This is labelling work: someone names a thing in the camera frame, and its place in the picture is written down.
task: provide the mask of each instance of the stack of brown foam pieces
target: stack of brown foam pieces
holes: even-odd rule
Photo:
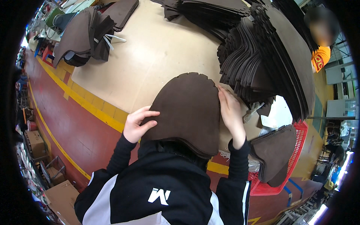
[[[168,20],[184,15],[220,41],[225,40],[242,17],[250,15],[246,4],[238,0],[164,0],[162,7]]]
[[[143,140],[182,142],[204,159],[218,154],[218,89],[204,74],[184,73],[173,78],[161,89],[150,110],[160,111],[160,115],[143,120],[142,124],[157,121]]]
[[[113,26],[114,21],[110,16],[99,15],[92,7],[79,12],[68,23],[59,45],[54,49],[54,67],[70,51],[75,54],[65,62],[73,66],[85,65],[91,56],[107,61],[110,48],[103,37],[114,34]]]
[[[304,22],[304,13],[295,1],[287,0],[273,0],[272,5],[280,9],[281,12],[288,18],[297,32],[302,36],[304,41],[307,43],[310,51],[315,52],[319,49],[318,44],[313,40],[310,29]]]
[[[244,102],[271,104],[278,93],[273,91],[264,70],[252,29],[252,22],[241,18],[219,46],[220,82],[230,85]]]
[[[272,187],[281,185],[286,179],[288,162],[295,149],[295,127],[283,126],[249,143],[250,155],[260,162],[259,180]]]
[[[116,23],[114,30],[120,32],[138,5],[139,0],[120,0],[106,9],[103,14],[109,15],[110,18],[114,20]]]
[[[260,4],[250,9],[254,21],[243,18],[218,48],[220,82],[250,103],[283,96],[294,121],[303,121],[315,99],[311,52],[279,10]]]

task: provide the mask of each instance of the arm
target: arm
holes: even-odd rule
[[[230,141],[229,150],[231,152],[229,176],[220,178],[216,189],[219,213],[225,225],[247,224],[251,186],[251,182],[248,181],[247,155],[250,147],[245,140],[241,149],[235,149]]]
[[[145,117],[160,115],[160,112],[149,111],[149,109],[150,106],[146,106],[127,116],[124,131],[116,144],[106,170],[100,169],[93,172],[88,186],[77,196],[74,209],[81,223],[86,211],[93,204],[104,185],[109,180],[116,179],[116,175],[128,167],[131,150],[134,149],[140,138],[146,131],[157,125],[157,122],[152,120],[140,126]]]
[[[129,165],[131,150],[135,148],[146,131],[157,125],[157,122],[152,120],[140,126],[145,117],[160,115],[160,112],[149,111],[149,109],[150,106],[145,106],[127,116],[124,131],[106,168],[110,175],[121,173]]]
[[[130,161],[130,153],[136,146],[136,143],[129,142],[124,134],[118,140],[114,153],[111,156],[108,166],[106,167],[107,173],[111,176],[121,173],[128,165]]]
[[[227,224],[247,224],[251,182],[248,181],[250,147],[242,123],[241,107],[236,98],[219,87],[221,115],[233,139],[228,144],[230,165],[228,178],[222,177],[216,189],[219,213]]]

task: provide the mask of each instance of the hand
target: hand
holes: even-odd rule
[[[229,90],[220,85],[218,89],[222,119],[233,136],[233,147],[240,149],[246,138],[240,103]]]
[[[150,105],[142,107],[141,109],[127,116],[124,131],[122,133],[129,142],[138,142],[140,138],[146,133],[146,131],[157,125],[157,122],[155,120],[151,120],[140,126],[141,122],[145,117],[160,115],[160,112],[149,111],[150,107]]]

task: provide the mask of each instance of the floor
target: floor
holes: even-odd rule
[[[127,117],[127,113],[89,93],[71,79],[72,66],[61,61],[56,69],[33,57],[27,50],[26,72],[30,77],[30,97],[36,114],[36,123],[52,157],[59,156],[66,165],[66,178],[81,192],[88,184],[90,174],[106,168]],[[326,102],[332,99],[332,88],[326,85],[325,75],[315,74],[316,103],[313,115],[324,115]],[[292,179],[302,187],[304,194],[290,182],[291,207],[296,207],[319,189],[319,183],[309,180],[321,152],[324,124],[306,120],[307,137],[292,173]],[[130,163],[137,160],[137,148],[132,151]],[[228,162],[217,155],[208,164],[210,188],[215,191],[220,177],[226,177]],[[271,224],[287,207],[288,193],[273,196],[251,196],[248,224]]]

